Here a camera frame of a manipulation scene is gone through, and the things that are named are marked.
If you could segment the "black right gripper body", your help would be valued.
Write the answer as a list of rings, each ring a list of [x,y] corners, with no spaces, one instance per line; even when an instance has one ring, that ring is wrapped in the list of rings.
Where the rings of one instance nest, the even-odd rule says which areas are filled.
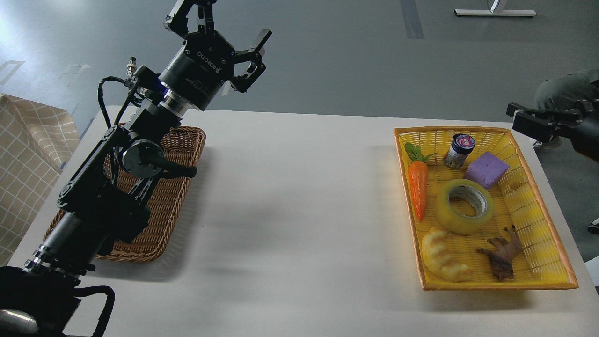
[[[543,143],[560,136],[581,121],[577,109],[536,110],[510,102],[506,114],[512,118],[512,129]]]

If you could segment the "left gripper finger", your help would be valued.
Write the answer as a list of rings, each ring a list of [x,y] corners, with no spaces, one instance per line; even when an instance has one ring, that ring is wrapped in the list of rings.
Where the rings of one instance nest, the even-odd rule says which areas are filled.
[[[214,19],[212,6],[215,0],[178,0],[170,13],[165,17],[163,27],[188,40],[190,37],[212,37],[214,36]],[[193,7],[197,7],[197,19],[200,24],[196,31],[190,31],[188,27],[189,13]]]
[[[262,29],[253,43],[246,51],[236,51],[231,58],[233,64],[249,63],[245,73],[234,75],[229,79],[233,90],[239,93],[246,93],[250,86],[264,73],[266,65],[263,63],[264,45],[272,36],[272,30]]]

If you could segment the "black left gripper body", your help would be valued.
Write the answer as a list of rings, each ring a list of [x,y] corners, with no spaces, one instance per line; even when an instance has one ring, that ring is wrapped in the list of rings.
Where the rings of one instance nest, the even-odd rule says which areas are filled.
[[[218,31],[190,34],[159,80],[199,110],[205,110],[234,73],[233,46]]]

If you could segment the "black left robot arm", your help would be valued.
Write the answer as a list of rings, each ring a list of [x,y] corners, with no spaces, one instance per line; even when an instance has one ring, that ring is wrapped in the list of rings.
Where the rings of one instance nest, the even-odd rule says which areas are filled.
[[[148,201],[160,180],[197,174],[197,167],[166,158],[163,137],[181,125],[188,109],[205,110],[226,82],[244,93],[266,69],[263,47],[271,30],[261,30],[248,49],[236,51],[214,28],[213,4],[175,3],[164,26],[183,45],[162,73],[137,67],[132,57],[126,79],[105,78],[128,88],[114,121],[99,83],[107,131],[60,191],[57,206],[65,215],[23,267],[1,268],[3,337],[62,337],[81,299],[95,294],[106,301],[93,335],[105,333],[114,291],[81,287],[80,277],[95,270],[97,255],[109,254],[116,241],[131,243],[148,226]]]

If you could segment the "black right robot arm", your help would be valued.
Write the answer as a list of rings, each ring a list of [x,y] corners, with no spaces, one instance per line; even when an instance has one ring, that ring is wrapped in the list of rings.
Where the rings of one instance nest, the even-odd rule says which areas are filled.
[[[536,110],[510,102],[506,115],[516,132],[542,143],[565,137],[576,152],[599,160],[598,100],[577,100],[569,110]]]

